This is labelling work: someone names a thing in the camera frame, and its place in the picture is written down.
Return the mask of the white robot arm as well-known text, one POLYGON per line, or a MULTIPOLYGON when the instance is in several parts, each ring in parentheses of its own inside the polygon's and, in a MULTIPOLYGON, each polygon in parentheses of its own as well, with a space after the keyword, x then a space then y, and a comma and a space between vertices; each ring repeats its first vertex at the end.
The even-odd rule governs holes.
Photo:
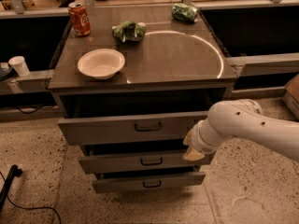
POLYGON ((250 99, 217 102, 207 118, 197 122, 183 140, 186 161, 199 161, 223 143, 250 140, 299 162, 299 123, 263 115, 261 106, 250 99))

